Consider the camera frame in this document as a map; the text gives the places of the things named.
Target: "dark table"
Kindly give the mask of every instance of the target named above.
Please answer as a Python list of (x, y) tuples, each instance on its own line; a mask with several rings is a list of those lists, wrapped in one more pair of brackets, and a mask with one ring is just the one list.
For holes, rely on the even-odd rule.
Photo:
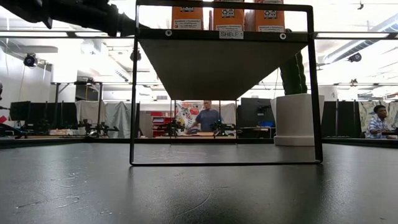
[[(127, 144), (0, 150), (0, 223), (398, 223), (398, 151), (324, 145), (322, 165), (130, 168)], [(137, 162), (311, 150), (137, 145)]]

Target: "security camera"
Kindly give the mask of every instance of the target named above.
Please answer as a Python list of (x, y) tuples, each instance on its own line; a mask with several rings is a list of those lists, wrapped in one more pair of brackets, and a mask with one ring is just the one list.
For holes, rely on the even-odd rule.
[(24, 65), (29, 68), (34, 68), (37, 66), (38, 60), (35, 53), (28, 53), (24, 59)]
[(359, 62), (362, 60), (362, 55), (360, 53), (356, 53), (348, 58), (349, 62)]
[[(130, 60), (131, 61), (134, 61), (134, 50), (132, 51), (132, 53), (131, 53), (131, 55), (130, 55)], [(138, 49), (138, 52), (137, 52), (137, 61), (140, 61), (141, 60), (141, 53), (140, 53), (140, 51), (139, 51), (139, 49)]]

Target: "orange box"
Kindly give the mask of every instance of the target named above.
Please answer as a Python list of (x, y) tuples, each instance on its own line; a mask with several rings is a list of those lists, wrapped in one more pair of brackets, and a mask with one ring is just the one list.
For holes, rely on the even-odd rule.
[[(244, 0), (215, 0), (221, 2), (244, 2)], [(237, 30), (243, 31), (244, 11), (243, 9), (214, 9), (214, 30)]]
[[(283, 4), (283, 0), (256, 0), (256, 3)], [(255, 25), (258, 32), (285, 32), (285, 12), (256, 10)]]
[(173, 29), (203, 29), (203, 8), (200, 7), (173, 7)]

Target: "white planter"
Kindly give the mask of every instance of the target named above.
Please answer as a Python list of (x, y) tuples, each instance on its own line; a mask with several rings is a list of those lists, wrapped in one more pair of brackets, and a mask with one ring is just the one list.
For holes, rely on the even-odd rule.
[[(314, 146), (311, 94), (280, 96), (271, 100), (277, 146)], [(325, 96), (319, 96), (322, 120)]]

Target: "shelf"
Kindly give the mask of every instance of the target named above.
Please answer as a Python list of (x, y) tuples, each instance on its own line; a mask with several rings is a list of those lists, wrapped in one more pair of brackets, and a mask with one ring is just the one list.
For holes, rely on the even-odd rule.
[(171, 99), (236, 100), (307, 46), (307, 33), (140, 29), (139, 42)]

